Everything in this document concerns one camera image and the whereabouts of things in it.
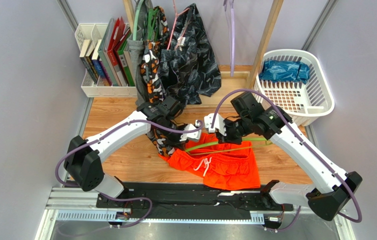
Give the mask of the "lime green hanger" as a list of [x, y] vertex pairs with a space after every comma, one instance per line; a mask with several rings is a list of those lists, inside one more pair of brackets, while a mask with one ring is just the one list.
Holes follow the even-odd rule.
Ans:
[[[244, 150], [244, 149], [253, 149], [253, 148], [261, 148], [261, 147], [266, 147], [266, 146], [273, 145], [273, 143], [270, 140], [267, 140], [267, 139], [265, 139], [263, 137], [244, 137], [242, 139], [242, 141], [243, 142], [264, 142], [264, 144], [252, 145], [252, 146], [246, 146], [246, 147], [238, 147], [238, 148], [234, 148], [234, 149], [212, 150], [212, 151], [206, 152], [206, 154], [232, 152], [232, 151], [238, 151], [238, 150]], [[191, 152], [194, 151], [194, 150], [204, 149], [206, 147], [217, 146], [217, 145], [219, 145], [218, 141], [209, 142], [209, 143], [204, 143], [204, 144], [196, 145], [194, 147], [187, 148], [184, 151], [186, 153], [188, 153], [189, 155], [194, 155], [194, 156], [203, 155], [204, 153], [193, 154]]]

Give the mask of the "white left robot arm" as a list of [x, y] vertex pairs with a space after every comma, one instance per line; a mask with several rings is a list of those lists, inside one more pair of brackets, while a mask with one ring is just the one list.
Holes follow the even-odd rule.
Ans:
[[125, 188], [120, 180], [104, 172], [103, 162], [142, 135], [149, 138], [163, 157], [182, 149], [185, 143], [181, 141], [181, 131], [186, 129], [186, 124], [177, 125], [173, 120], [183, 109], [182, 104], [172, 96], [154, 103], [144, 102], [127, 118], [101, 133], [87, 139], [81, 136], [72, 138], [67, 155], [60, 164], [75, 181], [74, 187], [84, 192], [95, 190], [116, 198]]

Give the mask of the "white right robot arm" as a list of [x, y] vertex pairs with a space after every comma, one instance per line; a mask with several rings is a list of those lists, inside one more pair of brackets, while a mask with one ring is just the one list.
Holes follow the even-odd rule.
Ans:
[[312, 184], [288, 184], [271, 181], [265, 190], [277, 204], [310, 208], [318, 217], [331, 221], [340, 215], [360, 223], [363, 215], [355, 192], [363, 179], [356, 171], [347, 172], [327, 158], [298, 129], [292, 118], [264, 94], [252, 89], [237, 89], [218, 103], [231, 100], [237, 113], [232, 121], [221, 117], [216, 107], [205, 120], [209, 133], [215, 133], [220, 143], [241, 144], [242, 138], [263, 136], [287, 153], [308, 175]]

